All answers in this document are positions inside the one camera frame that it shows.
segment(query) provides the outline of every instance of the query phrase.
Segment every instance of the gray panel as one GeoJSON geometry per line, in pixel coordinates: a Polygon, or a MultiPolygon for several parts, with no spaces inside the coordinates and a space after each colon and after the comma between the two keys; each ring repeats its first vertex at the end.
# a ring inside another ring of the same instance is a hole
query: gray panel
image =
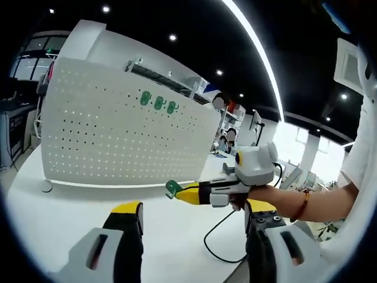
{"type": "Polygon", "coordinates": [[[197,180],[219,124],[215,111],[151,80],[68,58],[55,64],[42,120],[45,177],[96,185],[197,180]]]}

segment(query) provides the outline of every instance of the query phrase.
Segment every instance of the white wall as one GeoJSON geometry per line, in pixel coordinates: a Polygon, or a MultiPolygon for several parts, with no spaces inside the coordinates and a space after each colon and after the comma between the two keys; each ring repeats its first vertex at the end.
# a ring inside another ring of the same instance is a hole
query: white wall
{"type": "Polygon", "coordinates": [[[86,60],[93,44],[105,29],[105,24],[81,20],[64,42],[58,58],[86,60]]]}
{"type": "Polygon", "coordinates": [[[132,38],[106,30],[99,22],[81,20],[62,47],[60,57],[87,60],[111,68],[125,70],[129,60],[143,58],[143,65],[184,83],[199,77],[194,71],[171,57],[132,38]]]}

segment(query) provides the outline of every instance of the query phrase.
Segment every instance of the shelf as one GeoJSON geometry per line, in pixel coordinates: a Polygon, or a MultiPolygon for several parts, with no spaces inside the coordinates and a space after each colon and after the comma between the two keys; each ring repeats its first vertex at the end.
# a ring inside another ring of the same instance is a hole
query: shelf
{"type": "Polygon", "coordinates": [[[228,118],[231,118],[231,119],[233,119],[233,120],[236,120],[236,121],[241,122],[241,120],[238,119],[238,117],[237,117],[236,115],[232,114],[231,112],[226,111],[226,116],[227,116],[228,118]]]}
{"type": "MultiPolygon", "coordinates": [[[[179,94],[182,94],[186,97],[189,97],[191,92],[193,91],[191,87],[185,85],[184,83],[180,83],[169,76],[162,75],[157,71],[142,65],[141,63],[135,62],[131,72],[140,75],[144,78],[148,78],[152,81],[155,81],[158,84],[164,85],[170,88],[171,90],[179,94]]],[[[211,100],[201,96],[198,93],[195,93],[194,100],[200,104],[206,104],[211,102],[211,100]]]]}

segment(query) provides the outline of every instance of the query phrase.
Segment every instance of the computer monitor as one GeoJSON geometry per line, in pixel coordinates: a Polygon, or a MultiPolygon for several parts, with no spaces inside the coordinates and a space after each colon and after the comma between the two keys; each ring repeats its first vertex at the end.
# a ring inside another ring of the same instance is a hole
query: computer monitor
{"type": "Polygon", "coordinates": [[[5,78],[4,86],[4,90],[0,91],[0,100],[14,98],[17,90],[17,79],[9,77],[5,78]]]}

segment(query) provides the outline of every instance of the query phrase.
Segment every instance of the green hook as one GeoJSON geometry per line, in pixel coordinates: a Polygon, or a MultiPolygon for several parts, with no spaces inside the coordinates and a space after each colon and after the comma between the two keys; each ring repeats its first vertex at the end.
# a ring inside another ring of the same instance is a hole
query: green hook
{"type": "Polygon", "coordinates": [[[165,184],[165,187],[169,191],[166,196],[169,199],[174,199],[177,193],[181,192],[183,188],[174,180],[170,180],[165,184]]]}

